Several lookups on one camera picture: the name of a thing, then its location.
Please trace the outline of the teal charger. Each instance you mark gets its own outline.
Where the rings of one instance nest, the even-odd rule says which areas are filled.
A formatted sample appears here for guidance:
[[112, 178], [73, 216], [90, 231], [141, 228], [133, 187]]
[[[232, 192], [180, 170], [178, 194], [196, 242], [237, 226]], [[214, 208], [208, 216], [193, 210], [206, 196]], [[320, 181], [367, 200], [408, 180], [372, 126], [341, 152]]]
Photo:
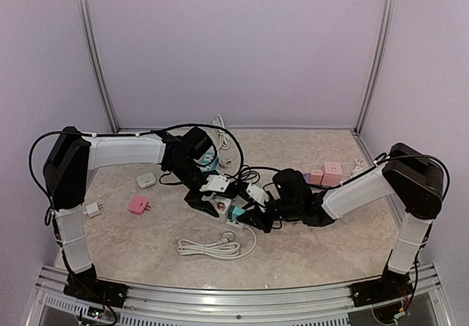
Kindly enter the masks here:
[[227, 213], [228, 221], [233, 222], [235, 224], [239, 224], [240, 222], [238, 221], [238, 217], [243, 215], [244, 213], [245, 213], [245, 210], [242, 207], [232, 205], [228, 209], [228, 213]]

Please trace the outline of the white power strip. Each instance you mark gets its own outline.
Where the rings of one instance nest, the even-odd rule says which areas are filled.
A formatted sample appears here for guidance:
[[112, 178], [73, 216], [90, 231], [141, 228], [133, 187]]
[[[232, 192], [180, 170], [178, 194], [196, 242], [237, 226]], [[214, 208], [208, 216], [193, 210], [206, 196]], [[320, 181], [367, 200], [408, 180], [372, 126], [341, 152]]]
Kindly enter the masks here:
[[221, 223], [221, 222], [218, 222], [218, 221], [215, 219], [215, 218], [217, 218], [217, 217], [211, 217], [211, 216], [209, 216], [208, 214], [206, 214], [206, 213], [204, 213], [204, 212], [203, 212], [203, 215], [204, 215], [206, 218], [208, 218], [209, 220], [214, 221], [214, 222], [217, 222], [217, 223], [219, 223], [219, 224], [224, 224], [224, 225], [231, 226], [231, 227], [237, 228], [237, 229], [244, 229], [244, 227], [245, 227], [245, 224], [244, 224], [244, 223], [235, 224], [235, 223], [233, 223], [233, 222], [228, 221], [228, 218], [227, 218], [227, 220], [226, 220], [225, 223]]

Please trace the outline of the white cube socket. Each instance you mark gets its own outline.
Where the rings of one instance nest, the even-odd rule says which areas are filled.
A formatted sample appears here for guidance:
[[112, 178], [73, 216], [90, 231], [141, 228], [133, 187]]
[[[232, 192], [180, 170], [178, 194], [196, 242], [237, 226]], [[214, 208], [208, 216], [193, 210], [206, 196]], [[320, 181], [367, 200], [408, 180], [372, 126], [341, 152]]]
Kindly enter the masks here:
[[215, 218], [218, 222], [225, 223], [228, 218], [228, 211], [232, 205], [232, 200], [219, 195], [213, 195], [210, 198], [218, 217]]

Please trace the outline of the beige pink charger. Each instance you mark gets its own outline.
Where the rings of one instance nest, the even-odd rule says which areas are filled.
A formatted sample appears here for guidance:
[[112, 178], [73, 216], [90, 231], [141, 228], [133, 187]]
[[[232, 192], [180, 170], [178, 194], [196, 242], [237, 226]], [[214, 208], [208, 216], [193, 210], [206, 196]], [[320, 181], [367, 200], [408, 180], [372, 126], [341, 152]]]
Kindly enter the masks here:
[[309, 183], [311, 185], [321, 185], [324, 172], [321, 169], [312, 169], [309, 173]]

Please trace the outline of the pink cube socket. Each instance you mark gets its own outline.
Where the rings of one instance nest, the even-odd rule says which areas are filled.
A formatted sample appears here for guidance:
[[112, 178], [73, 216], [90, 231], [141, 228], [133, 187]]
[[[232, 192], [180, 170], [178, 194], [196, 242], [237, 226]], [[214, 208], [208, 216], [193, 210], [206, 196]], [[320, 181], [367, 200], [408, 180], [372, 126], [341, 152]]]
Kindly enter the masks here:
[[339, 162], [325, 161], [323, 163], [322, 186], [334, 187], [341, 182], [342, 177], [343, 172]]

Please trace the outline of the small white charger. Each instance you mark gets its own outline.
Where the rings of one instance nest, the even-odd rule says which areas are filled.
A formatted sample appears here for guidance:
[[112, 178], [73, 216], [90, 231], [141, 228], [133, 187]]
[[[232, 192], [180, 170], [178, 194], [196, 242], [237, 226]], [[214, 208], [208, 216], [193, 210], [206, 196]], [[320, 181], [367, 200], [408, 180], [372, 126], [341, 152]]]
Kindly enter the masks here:
[[102, 205], [97, 202], [86, 205], [83, 214], [89, 218], [96, 217], [101, 214]]

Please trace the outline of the purple power strip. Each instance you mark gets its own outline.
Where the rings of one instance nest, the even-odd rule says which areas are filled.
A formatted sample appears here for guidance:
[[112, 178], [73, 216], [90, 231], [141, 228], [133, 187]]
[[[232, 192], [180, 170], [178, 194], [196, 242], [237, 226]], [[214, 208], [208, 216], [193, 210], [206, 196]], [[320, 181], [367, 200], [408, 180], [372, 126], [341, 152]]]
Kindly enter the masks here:
[[310, 173], [303, 173], [304, 180], [307, 184], [311, 184], [311, 174]]

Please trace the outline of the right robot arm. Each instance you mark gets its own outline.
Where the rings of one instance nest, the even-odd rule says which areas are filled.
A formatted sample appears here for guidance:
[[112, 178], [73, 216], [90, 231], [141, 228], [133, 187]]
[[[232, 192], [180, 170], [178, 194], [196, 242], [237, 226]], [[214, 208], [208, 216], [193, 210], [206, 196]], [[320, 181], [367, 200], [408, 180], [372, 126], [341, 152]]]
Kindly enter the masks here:
[[438, 158], [423, 155], [403, 143], [394, 144], [383, 158], [361, 174], [318, 193], [292, 168], [273, 176], [278, 198], [255, 204], [238, 221], [265, 233], [274, 222], [296, 222], [325, 227], [349, 212], [396, 195], [405, 206], [398, 240], [387, 261], [387, 272], [377, 279], [375, 294], [389, 300], [404, 285], [433, 221], [440, 214], [450, 186], [450, 174]]

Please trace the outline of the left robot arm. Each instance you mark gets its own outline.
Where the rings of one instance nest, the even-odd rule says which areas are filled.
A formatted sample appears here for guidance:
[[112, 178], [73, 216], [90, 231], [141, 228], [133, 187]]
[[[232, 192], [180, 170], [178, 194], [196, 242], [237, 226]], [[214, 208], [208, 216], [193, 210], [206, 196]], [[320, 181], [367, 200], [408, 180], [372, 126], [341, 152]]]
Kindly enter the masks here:
[[44, 180], [35, 181], [49, 202], [45, 222], [54, 227], [65, 267], [71, 276], [75, 275], [75, 290], [87, 300], [95, 300], [103, 292], [100, 280], [91, 275], [95, 267], [82, 218], [89, 172], [109, 166], [158, 164], [188, 189], [186, 202], [192, 208], [211, 215], [215, 210], [203, 196], [235, 193], [238, 173], [202, 171], [199, 160], [208, 149], [216, 148], [205, 131], [208, 126], [188, 123], [183, 128], [187, 131], [181, 136], [171, 134], [173, 127], [123, 134], [82, 133], [66, 127], [40, 136], [56, 136], [43, 166]]

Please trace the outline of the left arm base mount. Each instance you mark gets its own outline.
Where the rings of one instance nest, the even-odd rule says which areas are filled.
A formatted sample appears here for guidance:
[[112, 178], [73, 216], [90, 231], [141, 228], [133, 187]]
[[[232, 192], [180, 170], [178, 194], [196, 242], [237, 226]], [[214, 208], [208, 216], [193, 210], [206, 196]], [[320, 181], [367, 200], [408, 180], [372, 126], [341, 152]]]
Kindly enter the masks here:
[[122, 308], [127, 296], [128, 286], [110, 281], [97, 280], [88, 286], [68, 281], [64, 294], [112, 308]]

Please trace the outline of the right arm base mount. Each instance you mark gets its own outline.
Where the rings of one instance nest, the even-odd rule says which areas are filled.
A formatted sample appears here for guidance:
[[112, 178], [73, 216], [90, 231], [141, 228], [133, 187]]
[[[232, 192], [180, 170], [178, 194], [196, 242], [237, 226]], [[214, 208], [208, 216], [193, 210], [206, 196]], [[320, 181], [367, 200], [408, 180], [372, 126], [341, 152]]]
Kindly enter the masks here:
[[352, 284], [350, 292], [353, 304], [357, 308], [398, 299], [405, 295], [410, 296], [413, 293], [413, 286], [408, 273], [400, 275], [388, 272], [379, 278]]

